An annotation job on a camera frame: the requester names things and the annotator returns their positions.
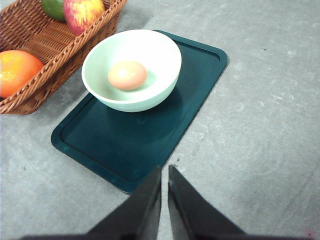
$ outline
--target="green fruit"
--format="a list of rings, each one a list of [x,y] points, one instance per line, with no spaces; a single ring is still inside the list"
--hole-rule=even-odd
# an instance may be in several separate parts
[[[64,0],[41,0],[42,9],[50,18],[65,22]]]

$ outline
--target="wicker basket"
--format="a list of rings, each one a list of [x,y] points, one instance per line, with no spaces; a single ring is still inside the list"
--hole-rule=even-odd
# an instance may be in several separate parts
[[[116,31],[127,0],[103,0],[106,11],[75,36],[65,23],[49,18],[39,0],[16,0],[1,11],[0,51],[24,50],[44,64],[18,92],[1,99],[0,114],[35,112],[82,64],[88,52]]]

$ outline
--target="basket rim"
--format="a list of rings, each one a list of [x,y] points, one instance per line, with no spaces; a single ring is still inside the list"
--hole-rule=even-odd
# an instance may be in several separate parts
[[[1,10],[1,15],[9,11],[11,8],[17,7],[22,3],[22,1],[23,0],[16,0],[15,2],[6,6]],[[36,88],[31,88],[31,86],[38,84],[39,87],[41,87],[47,81],[47,79],[50,78],[77,51],[79,51],[92,36],[94,36],[116,14],[118,14],[124,7],[126,2],[127,0],[110,0],[109,8],[107,8],[91,26],[89,26],[79,36],[75,35],[74,40],[67,46],[65,46],[60,53],[49,60],[32,79],[30,79],[22,88],[20,88],[20,90],[3,99],[0,102],[0,108],[12,103],[15,100],[18,103],[17,105],[19,105],[25,100],[25,96],[32,95],[35,92]]]

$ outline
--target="white bowl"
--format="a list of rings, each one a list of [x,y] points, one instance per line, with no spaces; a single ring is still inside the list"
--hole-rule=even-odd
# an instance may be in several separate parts
[[[142,86],[130,91],[113,87],[108,81],[110,68],[120,61],[137,61],[148,71]],[[100,102],[123,112],[151,109],[174,89],[181,68],[181,53],[168,36],[153,30],[129,30],[98,43],[86,56],[82,81]]]

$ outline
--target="dark green tray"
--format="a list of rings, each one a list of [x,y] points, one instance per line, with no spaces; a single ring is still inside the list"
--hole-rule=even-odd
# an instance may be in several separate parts
[[[89,93],[51,135],[54,147],[126,193],[165,164],[227,64],[221,49],[158,32],[173,39],[182,55],[177,84],[165,101],[129,113]]]

